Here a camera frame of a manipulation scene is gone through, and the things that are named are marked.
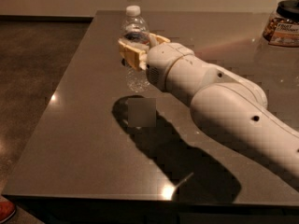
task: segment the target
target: floor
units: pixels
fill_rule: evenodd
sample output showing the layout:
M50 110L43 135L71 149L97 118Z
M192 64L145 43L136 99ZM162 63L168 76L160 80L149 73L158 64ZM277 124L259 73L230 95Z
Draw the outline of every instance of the floor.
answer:
M88 26L0 21L0 192ZM42 222L18 208L13 223Z

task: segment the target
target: jar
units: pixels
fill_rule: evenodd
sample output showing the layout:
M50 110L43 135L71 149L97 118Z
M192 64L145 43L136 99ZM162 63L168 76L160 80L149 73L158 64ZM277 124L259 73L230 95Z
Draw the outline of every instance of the jar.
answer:
M299 0L278 3L263 30L269 45L299 48Z

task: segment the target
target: table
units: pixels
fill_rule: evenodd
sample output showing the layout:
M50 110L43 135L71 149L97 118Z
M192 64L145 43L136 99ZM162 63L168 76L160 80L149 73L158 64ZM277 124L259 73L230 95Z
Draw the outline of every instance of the table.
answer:
M140 211L138 217L137 211L133 215L140 220L144 210L152 213L159 206L175 213L191 206L194 211L198 205L296 209L297 190L266 165L202 133L192 123L189 108L172 95L154 87L134 93L126 86L127 68L121 65L117 47L123 15L96 13L3 195L53 223L83 218L74 210L87 205L84 215L97 218L92 212L98 208L96 202L105 210L99 217L103 220L130 219L134 210ZM299 130L299 68L294 65L299 64L298 52L276 48L264 52L268 48L261 33L268 14L144 12L143 16L153 33L261 85L269 110ZM157 126L123 127L127 106L121 102L126 99L153 104ZM115 210L116 204L122 211Z

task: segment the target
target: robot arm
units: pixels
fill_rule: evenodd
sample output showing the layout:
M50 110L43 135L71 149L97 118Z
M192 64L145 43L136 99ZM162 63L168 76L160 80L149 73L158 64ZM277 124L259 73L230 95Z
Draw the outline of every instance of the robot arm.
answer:
M245 144L299 188L299 133L266 110L259 86L177 43L161 43L146 58L149 82L187 105L197 127L221 143Z

